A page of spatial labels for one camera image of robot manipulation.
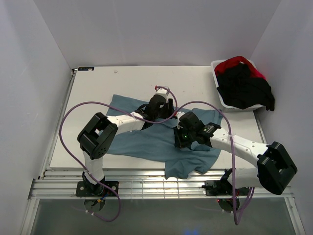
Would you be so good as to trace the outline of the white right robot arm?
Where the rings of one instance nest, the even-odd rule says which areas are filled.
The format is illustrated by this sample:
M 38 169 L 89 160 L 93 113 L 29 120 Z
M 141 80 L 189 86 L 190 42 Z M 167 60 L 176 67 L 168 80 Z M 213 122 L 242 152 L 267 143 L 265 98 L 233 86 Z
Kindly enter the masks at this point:
M 246 195 L 249 188 L 264 188 L 280 195 L 298 169 L 285 147 L 278 142 L 258 143 L 231 136 L 215 123 L 204 124 L 193 112 L 178 112 L 174 128 L 175 147 L 191 148 L 194 142 L 220 149 L 252 164 L 252 168 L 227 169 L 220 180 L 205 184 L 210 195 Z

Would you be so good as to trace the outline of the blue t shirt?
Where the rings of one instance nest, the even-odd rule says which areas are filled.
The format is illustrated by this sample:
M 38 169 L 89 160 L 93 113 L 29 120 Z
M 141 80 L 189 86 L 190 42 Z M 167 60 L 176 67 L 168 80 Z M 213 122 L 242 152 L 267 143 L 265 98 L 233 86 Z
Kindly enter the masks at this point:
M 176 119 L 134 132 L 126 132 L 114 137 L 109 154 L 125 155 L 150 161 L 165 163 L 165 177 L 186 179 L 192 171 L 206 173 L 216 162 L 220 150 L 196 141 L 189 148 L 174 146 Z

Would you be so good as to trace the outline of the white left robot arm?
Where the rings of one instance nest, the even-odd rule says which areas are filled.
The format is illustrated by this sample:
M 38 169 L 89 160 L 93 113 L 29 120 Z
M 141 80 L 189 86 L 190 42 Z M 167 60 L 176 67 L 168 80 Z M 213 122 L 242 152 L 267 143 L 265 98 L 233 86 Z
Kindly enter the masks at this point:
M 103 156 L 116 135 L 147 129 L 153 125 L 152 121 L 167 119 L 173 113 L 173 99 L 159 94 L 130 115 L 105 116 L 101 112 L 96 113 L 77 138 L 85 159 L 83 182 L 87 191 L 95 196 L 103 192 Z

